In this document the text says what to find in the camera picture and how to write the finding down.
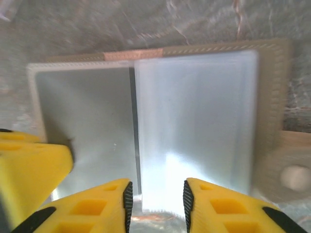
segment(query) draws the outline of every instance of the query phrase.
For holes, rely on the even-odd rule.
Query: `gray marble surface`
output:
[[[311,133],[311,0],[238,2],[240,40],[293,40],[284,129]],[[232,0],[24,0],[12,22],[0,21],[0,127],[35,133],[25,72],[30,62],[235,41],[237,31]],[[287,206],[299,219],[301,207]]]

